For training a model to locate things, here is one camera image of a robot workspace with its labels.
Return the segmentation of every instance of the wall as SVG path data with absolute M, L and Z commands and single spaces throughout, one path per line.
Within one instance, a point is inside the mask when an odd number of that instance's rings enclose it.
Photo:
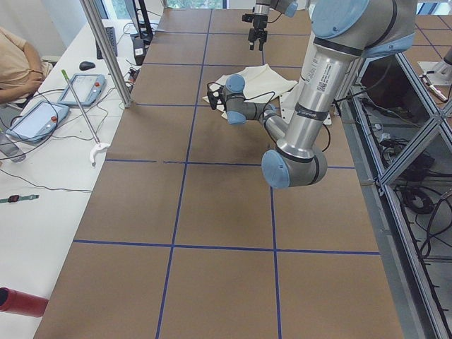
M 72 40 L 86 23 L 85 13 L 79 0 L 41 0 L 52 19 L 65 46 Z
M 61 55 L 66 49 L 41 0 L 1 0 L 0 23 L 41 55 Z

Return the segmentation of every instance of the metal pole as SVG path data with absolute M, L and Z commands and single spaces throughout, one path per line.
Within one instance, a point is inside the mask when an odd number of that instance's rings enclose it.
M 88 23 L 90 24 L 91 30 L 94 34 L 94 38 L 99 44 L 100 51 L 102 52 L 113 82 L 116 85 L 116 89 L 121 96 L 122 102 L 126 108 L 130 107 L 132 101 L 130 92 L 122 77 L 122 72 L 119 68 L 113 49 L 110 46 L 107 33 L 105 32 L 102 19 L 100 18 L 99 10 L 95 5 L 95 0 L 80 0 L 80 3 L 85 11 L 86 18 L 88 19 Z

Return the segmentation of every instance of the desk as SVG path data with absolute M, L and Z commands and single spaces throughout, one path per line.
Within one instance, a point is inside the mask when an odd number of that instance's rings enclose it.
M 117 41 L 127 20 L 105 21 L 105 26 L 114 26 Z M 95 58 L 95 41 L 90 27 L 86 25 L 68 47 L 54 70 L 42 84 L 40 92 L 55 88 L 64 88 L 66 82 L 61 74 L 66 69 L 69 76 L 81 73 L 78 65 L 81 61 L 93 61 L 96 67 L 86 73 L 108 74 L 103 60 Z M 123 74 L 133 62 L 131 39 L 123 36 L 118 44 L 118 62 Z M 107 82 L 102 94 L 114 87 L 112 78 L 106 76 Z M 46 95 L 55 102 L 60 93 Z M 28 107 L 32 107 L 41 97 L 33 99 Z M 122 115 L 122 104 L 115 90 L 100 104 L 109 114 L 100 127 L 98 135 L 103 142 L 110 143 Z M 85 120 L 79 109 L 71 109 L 61 127 L 54 136 L 79 136 L 91 138 Z M 105 116 L 105 111 L 94 107 L 88 112 L 93 126 L 96 128 Z M 50 138 L 37 150 L 27 154 L 27 159 L 18 164 L 4 160 L 1 169 L 31 182 L 52 188 L 87 189 L 94 187 L 102 168 L 105 154 L 97 155 L 97 166 L 92 167 L 89 153 L 94 141 L 82 141 L 76 138 Z M 27 145 L 20 147 L 25 151 L 31 149 Z M 36 189 L 31 185 L 4 173 L 0 173 L 1 196 L 12 194 L 39 194 L 34 201 L 23 201 L 15 204 L 1 204 L 0 215 L 0 286 L 24 291 L 32 295 L 49 298 L 57 281 L 59 271 L 66 258 L 78 223 L 85 210 L 90 194 L 67 191 L 48 191 Z M 31 318 L 15 314 L 0 315 L 0 337 L 29 339 L 33 337 L 41 318 Z

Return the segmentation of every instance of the red cylinder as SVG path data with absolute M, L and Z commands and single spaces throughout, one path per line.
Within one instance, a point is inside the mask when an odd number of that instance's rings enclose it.
M 27 293 L 0 288 L 0 311 L 40 317 L 44 314 L 49 300 Z

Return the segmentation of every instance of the power cord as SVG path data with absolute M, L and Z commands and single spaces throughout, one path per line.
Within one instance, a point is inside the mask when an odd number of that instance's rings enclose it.
M 93 192 L 93 191 L 90 191 L 89 189 L 64 189 L 64 188 L 52 189 L 52 188 L 49 188 L 47 186 L 33 184 L 32 182 L 30 182 L 29 180 L 27 180 L 25 178 L 19 177 L 18 175 L 14 175 L 14 174 L 8 173 L 7 171 L 4 171 L 2 169 L 0 169 L 0 172 L 3 172 L 4 174 L 6 174 L 6 175 L 8 175 L 10 177 L 23 180 L 23 181 L 29 183 L 30 185 L 32 185 L 33 187 L 36 187 L 37 189 L 46 189 L 48 191 L 67 191 L 67 192 L 81 192 L 81 193 L 91 193 L 91 192 Z

